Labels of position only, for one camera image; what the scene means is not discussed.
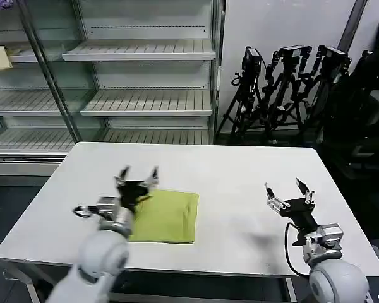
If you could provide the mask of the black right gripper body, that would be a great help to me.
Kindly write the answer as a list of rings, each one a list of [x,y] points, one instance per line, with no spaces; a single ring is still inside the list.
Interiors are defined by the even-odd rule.
[[[312,215],[315,206],[315,203],[307,203],[304,198],[290,199],[286,200],[279,213],[282,217],[290,218],[300,233],[308,234],[318,227]]]

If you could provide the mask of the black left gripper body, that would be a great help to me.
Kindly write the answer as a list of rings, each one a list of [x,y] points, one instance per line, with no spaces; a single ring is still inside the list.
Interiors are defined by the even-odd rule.
[[[131,212],[136,211],[136,206],[143,199],[147,199],[154,188],[154,181],[117,181],[119,203],[123,208]]]

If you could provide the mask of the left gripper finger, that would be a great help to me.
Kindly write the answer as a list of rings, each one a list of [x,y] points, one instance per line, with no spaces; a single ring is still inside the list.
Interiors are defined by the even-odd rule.
[[[149,177],[144,181],[147,187],[156,187],[159,184],[159,167],[155,166]]]
[[[127,175],[130,170],[130,166],[125,166],[124,169],[120,171],[120,173],[114,177],[116,187],[124,187],[129,183],[129,180],[127,180]]]

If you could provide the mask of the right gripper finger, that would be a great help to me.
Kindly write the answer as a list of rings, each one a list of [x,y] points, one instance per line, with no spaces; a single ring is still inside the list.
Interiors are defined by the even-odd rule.
[[[296,200],[298,204],[314,205],[315,201],[313,200],[313,195],[315,192],[310,191],[307,185],[298,178],[296,178],[296,184],[303,195],[302,198]]]
[[[265,190],[267,194],[267,205],[272,210],[285,210],[287,208],[290,208],[291,205],[288,202],[285,202],[281,200],[280,198],[276,197],[271,187],[268,185],[268,183],[265,183]]]

